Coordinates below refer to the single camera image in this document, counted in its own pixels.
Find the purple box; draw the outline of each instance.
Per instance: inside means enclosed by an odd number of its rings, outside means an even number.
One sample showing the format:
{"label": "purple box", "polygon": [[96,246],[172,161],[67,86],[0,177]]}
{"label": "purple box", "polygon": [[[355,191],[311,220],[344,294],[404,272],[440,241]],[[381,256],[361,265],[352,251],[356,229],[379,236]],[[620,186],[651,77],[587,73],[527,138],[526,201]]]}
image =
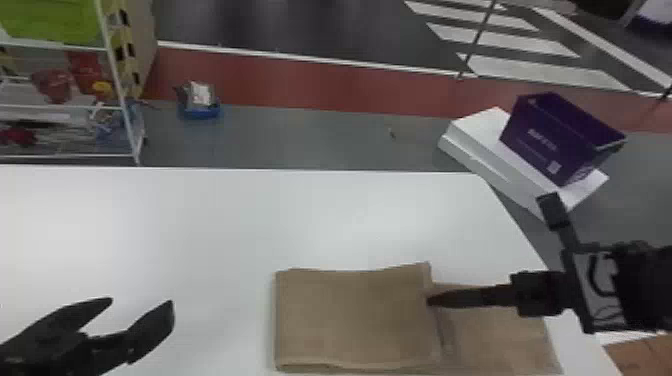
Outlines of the purple box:
{"label": "purple box", "polygon": [[555,93],[518,97],[499,139],[561,187],[585,178],[626,141]]}

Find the folded burlap sack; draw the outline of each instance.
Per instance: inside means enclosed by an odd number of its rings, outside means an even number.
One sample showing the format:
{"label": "folded burlap sack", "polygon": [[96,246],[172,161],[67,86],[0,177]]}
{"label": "folded burlap sack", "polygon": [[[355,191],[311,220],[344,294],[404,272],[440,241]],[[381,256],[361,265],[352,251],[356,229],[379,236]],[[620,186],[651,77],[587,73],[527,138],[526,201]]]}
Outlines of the folded burlap sack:
{"label": "folded burlap sack", "polygon": [[291,269],[275,277],[275,364],[301,373],[561,373],[541,319],[508,308],[436,309],[429,264]]}

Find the white foam board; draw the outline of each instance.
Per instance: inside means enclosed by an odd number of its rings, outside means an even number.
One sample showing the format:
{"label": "white foam board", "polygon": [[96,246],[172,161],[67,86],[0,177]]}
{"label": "white foam board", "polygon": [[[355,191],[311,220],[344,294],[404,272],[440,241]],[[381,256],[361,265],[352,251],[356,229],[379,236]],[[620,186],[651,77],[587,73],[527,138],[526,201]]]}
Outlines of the white foam board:
{"label": "white foam board", "polygon": [[583,180],[558,187],[499,141],[509,117],[495,107],[454,120],[439,140],[439,148],[540,219],[536,197],[558,192],[571,211],[609,179],[595,170]]}

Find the blue container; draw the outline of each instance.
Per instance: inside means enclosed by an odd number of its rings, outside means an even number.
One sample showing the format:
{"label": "blue container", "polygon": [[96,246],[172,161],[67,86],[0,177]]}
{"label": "blue container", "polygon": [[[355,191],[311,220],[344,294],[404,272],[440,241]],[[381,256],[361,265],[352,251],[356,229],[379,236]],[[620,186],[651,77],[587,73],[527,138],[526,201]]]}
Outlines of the blue container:
{"label": "blue container", "polygon": [[500,140],[562,187],[588,176],[626,137],[558,94],[542,93],[518,97]]}
{"label": "blue container", "polygon": [[182,103],[181,101],[178,101],[177,105],[178,111],[180,112],[180,115],[189,120],[206,120],[206,119],[214,119],[219,116],[219,113],[222,111],[222,105],[218,102],[215,105],[212,105],[210,107],[206,108],[201,108],[201,109],[194,109],[194,110],[187,110],[187,106]]}

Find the red item on shelf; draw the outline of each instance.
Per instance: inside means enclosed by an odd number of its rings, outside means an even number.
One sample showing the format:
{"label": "red item on shelf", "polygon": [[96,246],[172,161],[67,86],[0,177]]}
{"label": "red item on shelf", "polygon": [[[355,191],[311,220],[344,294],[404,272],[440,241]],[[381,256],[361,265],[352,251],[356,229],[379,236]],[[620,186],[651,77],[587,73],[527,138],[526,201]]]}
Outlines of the red item on shelf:
{"label": "red item on shelf", "polygon": [[12,127],[0,131],[0,144],[13,142],[21,147],[34,146],[37,143],[37,137],[33,131],[24,128]]}
{"label": "red item on shelf", "polygon": [[59,69],[33,73],[30,80],[37,90],[47,96],[48,103],[63,104],[72,99],[70,74]]}
{"label": "red item on shelf", "polygon": [[103,76],[103,67],[98,61],[98,54],[95,52],[67,52],[70,61],[70,73],[75,78],[77,88],[82,94],[98,95],[94,89],[94,84],[99,81],[105,81]]}

